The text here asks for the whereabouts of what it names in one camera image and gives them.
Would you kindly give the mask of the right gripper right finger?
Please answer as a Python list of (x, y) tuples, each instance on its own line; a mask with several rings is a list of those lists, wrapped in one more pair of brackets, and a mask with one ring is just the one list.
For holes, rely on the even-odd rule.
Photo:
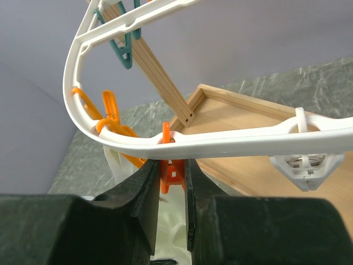
[(324, 199), (231, 196), (185, 161), (193, 264), (351, 264), (352, 239)]

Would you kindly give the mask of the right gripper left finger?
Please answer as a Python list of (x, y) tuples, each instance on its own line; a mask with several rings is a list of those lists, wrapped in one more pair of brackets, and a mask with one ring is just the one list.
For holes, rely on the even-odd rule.
[(93, 200), (2, 195), (2, 264), (149, 264), (154, 254), (160, 163)]

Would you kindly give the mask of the white oval clip hanger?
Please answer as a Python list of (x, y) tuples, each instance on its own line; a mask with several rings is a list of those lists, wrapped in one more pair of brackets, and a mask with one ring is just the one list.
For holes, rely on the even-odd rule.
[(86, 112), (81, 100), (72, 92), (80, 85), (83, 60), (96, 45), (143, 27), (170, 13), (192, 5), (192, 1), (151, 1), (118, 18), (98, 26), (95, 9), (103, 1), (90, 1), (72, 41), (63, 74), (63, 99), (66, 110), (77, 128), (91, 139), (121, 153), (154, 160), (214, 158), (263, 155), (307, 155), (342, 153), (352, 150), (352, 118), (333, 119), (307, 115), (304, 120), (315, 132), (293, 132), (297, 117), (277, 125), (233, 131), (184, 135), (172, 132), (172, 144), (163, 144), (162, 136), (138, 138), (122, 136), (103, 128)]

